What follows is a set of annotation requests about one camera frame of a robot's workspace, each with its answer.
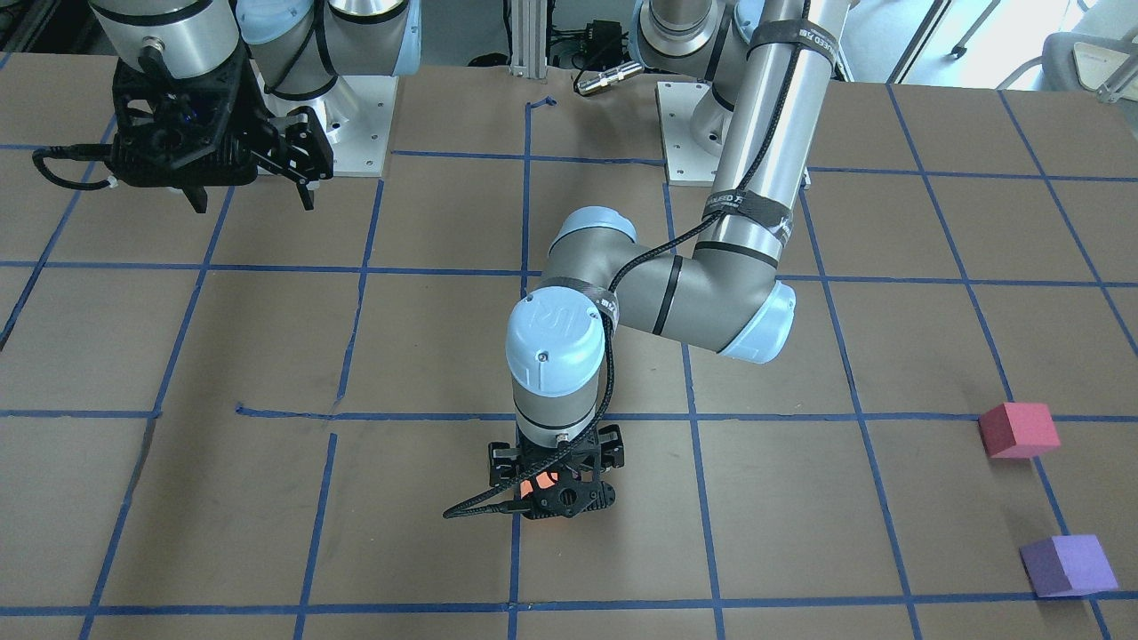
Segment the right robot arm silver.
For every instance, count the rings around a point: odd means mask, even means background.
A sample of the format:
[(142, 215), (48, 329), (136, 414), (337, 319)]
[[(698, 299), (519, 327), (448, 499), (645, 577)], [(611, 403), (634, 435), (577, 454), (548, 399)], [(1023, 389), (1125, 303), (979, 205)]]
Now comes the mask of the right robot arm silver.
[(117, 130), (106, 166), (139, 188), (181, 191), (259, 173), (295, 184), (352, 170), (349, 143), (379, 137), (351, 77), (410, 76), (421, 60), (418, 1), (93, 1), (114, 46)]

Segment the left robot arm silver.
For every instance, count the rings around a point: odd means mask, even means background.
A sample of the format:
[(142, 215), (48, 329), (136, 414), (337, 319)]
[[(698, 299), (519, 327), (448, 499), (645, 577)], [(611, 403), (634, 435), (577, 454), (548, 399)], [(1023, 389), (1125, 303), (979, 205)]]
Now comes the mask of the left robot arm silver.
[(622, 466), (613, 397), (619, 325), (764, 364), (780, 354), (795, 295), (776, 271), (849, 1), (641, 1), (630, 56), (709, 87), (701, 148), (718, 156), (699, 222), (638, 243), (629, 219), (587, 206), (564, 219), (541, 284), (508, 320), (517, 444), (488, 448), (489, 487), (445, 517), (574, 517), (615, 503)]

